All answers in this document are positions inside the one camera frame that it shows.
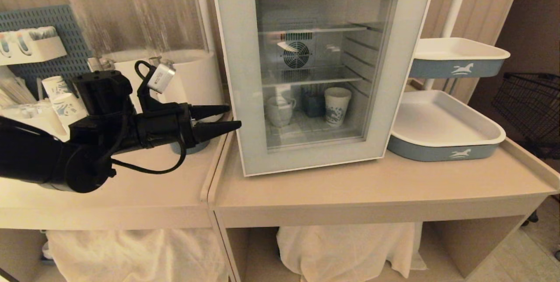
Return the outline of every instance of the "stacked paper cups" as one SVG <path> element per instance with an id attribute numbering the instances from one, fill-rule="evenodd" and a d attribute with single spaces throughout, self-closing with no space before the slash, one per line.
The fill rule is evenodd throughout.
<path id="1" fill-rule="evenodd" d="M 61 76 L 44 79 L 42 86 L 46 90 L 56 116 L 62 123 L 64 131 L 66 131 L 66 136 L 58 138 L 63 141 L 68 140 L 70 138 L 70 124 L 86 117 L 88 112 L 78 98 L 70 92 L 68 84 Z"/>

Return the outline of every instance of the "fridge fan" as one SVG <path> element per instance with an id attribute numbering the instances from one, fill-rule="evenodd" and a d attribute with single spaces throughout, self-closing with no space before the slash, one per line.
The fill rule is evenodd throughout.
<path id="1" fill-rule="evenodd" d="M 303 67 L 309 60 L 308 47 L 302 42 L 293 42 L 289 46 L 284 50 L 284 63 L 292 69 Z"/>

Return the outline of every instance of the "wire basket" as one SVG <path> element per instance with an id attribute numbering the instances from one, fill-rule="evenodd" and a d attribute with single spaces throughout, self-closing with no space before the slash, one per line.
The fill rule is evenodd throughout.
<path id="1" fill-rule="evenodd" d="M 523 134 L 530 152 L 560 159 L 560 76 L 506 73 L 492 105 Z"/>

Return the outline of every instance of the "mini fridge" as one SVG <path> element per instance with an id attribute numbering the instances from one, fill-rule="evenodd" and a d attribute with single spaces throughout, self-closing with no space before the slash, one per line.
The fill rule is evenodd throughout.
<path id="1" fill-rule="evenodd" d="M 216 0 L 246 176 L 382 158 L 430 0 Z"/>

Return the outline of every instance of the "white pole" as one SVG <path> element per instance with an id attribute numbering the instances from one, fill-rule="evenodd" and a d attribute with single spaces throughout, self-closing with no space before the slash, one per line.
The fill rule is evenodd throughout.
<path id="1" fill-rule="evenodd" d="M 208 43 L 208 49 L 210 51 L 216 51 L 216 45 L 214 44 L 214 38 L 212 37 L 212 29 L 210 22 L 210 11 L 208 11 L 208 1 L 198 0 L 200 4 L 200 13 L 202 14 L 202 23 L 204 24 L 204 32 L 206 33 L 206 42 Z"/>
<path id="2" fill-rule="evenodd" d="M 462 0 L 452 0 L 448 11 L 448 17 L 445 19 L 444 29 L 440 37 L 446 38 L 451 37 L 453 33 L 453 28 L 457 21 L 459 11 L 461 10 Z M 434 86 L 434 79 L 426 79 L 424 81 L 424 86 L 422 89 L 431 90 Z"/>

